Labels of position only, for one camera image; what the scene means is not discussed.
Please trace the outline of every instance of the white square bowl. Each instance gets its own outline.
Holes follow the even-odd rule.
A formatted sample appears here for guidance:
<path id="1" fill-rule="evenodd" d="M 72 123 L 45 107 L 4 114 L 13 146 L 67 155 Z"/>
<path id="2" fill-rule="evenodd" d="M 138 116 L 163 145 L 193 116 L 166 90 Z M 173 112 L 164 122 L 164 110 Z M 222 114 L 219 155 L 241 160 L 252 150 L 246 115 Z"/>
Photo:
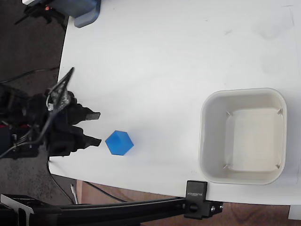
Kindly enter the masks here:
<path id="1" fill-rule="evenodd" d="M 283 171 L 287 107 L 269 88 L 227 90 L 201 113 L 199 165 L 213 183 L 267 185 Z"/>

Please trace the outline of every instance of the cable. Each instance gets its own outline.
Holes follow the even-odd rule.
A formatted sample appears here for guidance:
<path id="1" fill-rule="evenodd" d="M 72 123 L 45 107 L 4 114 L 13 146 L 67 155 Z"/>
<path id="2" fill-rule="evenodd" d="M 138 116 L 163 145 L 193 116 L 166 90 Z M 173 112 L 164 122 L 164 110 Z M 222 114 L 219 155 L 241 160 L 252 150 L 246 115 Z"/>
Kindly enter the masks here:
<path id="1" fill-rule="evenodd" d="M 120 198 L 117 198 L 117 197 L 115 197 L 115 196 L 109 194 L 109 193 L 106 193 L 103 189 L 101 189 L 101 188 L 99 188 L 99 187 L 96 187 L 95 185 L 91 184 L 90 182 L 87 182 L 87 181 L 84 181 L 84 182 L 85 182 L 87 185 L 90 185 L 90 186 L 92 186 L 93 188 L 95 188 L 96 190 L 98 190 L 98 191 L 104 193 L 105 195 L 111 197 L 112 199 L 115 199 L 115 200 L 117 200 L 117 201 L 119 201 L 119 202 L 126 202 L 126 201 L 124 201 L 124 200 L 122 200 L 122 199 L 120 199 Z"/>
<path id="2" fill-rule="evenodd" d="M 9 79 L 6 79 L 6 80 L 2 80 L 2 81 L 0 81 L 0 84 L 11 82 L 11 81 L 20 79 L 20 78 L 22 78 L 24 76 L 27 76 L 27 75 L 30 75 L 30 74 L 34 74 L 34 73 L 37 73 L 37 72 L 50 72 L 50 71 L 54 71 L 56 69 L 59 69 L 59 67 L 53 67 L 53 68 L 47 68 L 47 69 L 37 69 L 37 70 L 25 72 L 23 74 L 15 76 L 15 77 L 12 77 L 12 78 L 9 78 Z"/>
<path id="3" fill-rule="evenodd" d="M 50 173 L 50 169 L 49 169 L 49 156 L 48 156 L 48 162 L 47 162 L 47 171 L 51 177 L 51 179 L 53 180 L 53 182 L 55 183 L 55 185 L 61 190 L 61 192 L 69 199 L 69 201 L 75 205 L 75 202 L 73 201 L 73 199 L 62 189 L 62 187 L 57 183 L 57 181 L 53 178 L 52 174 Z"/>

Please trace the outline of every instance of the black clamp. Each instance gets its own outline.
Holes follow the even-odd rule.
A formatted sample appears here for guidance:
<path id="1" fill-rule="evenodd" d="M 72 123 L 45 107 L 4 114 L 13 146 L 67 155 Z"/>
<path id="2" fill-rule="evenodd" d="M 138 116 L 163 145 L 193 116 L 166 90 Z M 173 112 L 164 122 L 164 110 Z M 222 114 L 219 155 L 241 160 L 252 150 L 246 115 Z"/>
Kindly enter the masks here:
<path id="1" fill-rule="evenodd" d="M 210 218 L 221 213 L 223 202 L 206 200 L 207 182 L 187 181 L 185 199 L 185 218 Z"/>

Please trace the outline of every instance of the white tabletop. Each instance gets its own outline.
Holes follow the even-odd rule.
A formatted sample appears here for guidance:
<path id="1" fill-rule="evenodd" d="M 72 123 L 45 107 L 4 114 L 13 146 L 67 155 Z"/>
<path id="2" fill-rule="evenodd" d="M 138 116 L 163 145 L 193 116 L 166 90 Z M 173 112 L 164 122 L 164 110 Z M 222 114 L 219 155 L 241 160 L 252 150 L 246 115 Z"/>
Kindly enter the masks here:
<path id="1" fill-rule="evenodd" d="M 208 185 L 207 199 L 301 204 L 301 2 L 294 0 L 103 0 L 99 18 L 69 20 L 60 78 L 101 112 L 79 124 L 99 147 L 52 157 L 57 175 L 143 192 L 185 196 L 206 181 L 198 165 L 204 100 L 226 89 L 270 87 L 288 107 L 286 165 L 267 186 Z M 105 139 L 125 131 L 134 147 L 111 155 Z"/>

